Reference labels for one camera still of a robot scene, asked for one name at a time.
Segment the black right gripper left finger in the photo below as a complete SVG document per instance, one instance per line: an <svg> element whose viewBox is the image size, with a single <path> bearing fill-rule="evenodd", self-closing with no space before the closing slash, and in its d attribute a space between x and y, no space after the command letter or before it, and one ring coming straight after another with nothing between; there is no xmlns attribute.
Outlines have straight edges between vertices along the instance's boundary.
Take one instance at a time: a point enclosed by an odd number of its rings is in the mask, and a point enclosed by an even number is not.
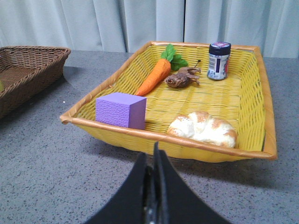
<svg viewBox="0 0 299 224"><path fill-rule="evenodd" d="M140 153L126 178L110 201L87 224L142 224L146 177L146 154Z"/></svg>

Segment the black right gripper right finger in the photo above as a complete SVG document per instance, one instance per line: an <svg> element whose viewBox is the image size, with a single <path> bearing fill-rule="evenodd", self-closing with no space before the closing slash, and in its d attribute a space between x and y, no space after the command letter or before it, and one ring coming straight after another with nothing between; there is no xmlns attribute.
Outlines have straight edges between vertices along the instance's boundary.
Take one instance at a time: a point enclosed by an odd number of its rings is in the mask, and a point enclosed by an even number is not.
<svg viewBox="0 0 299 224"><path fill-rule="evenodd" d="M228 224L181 179L165 151L154 144L154 181L159 224Z"/></svg>

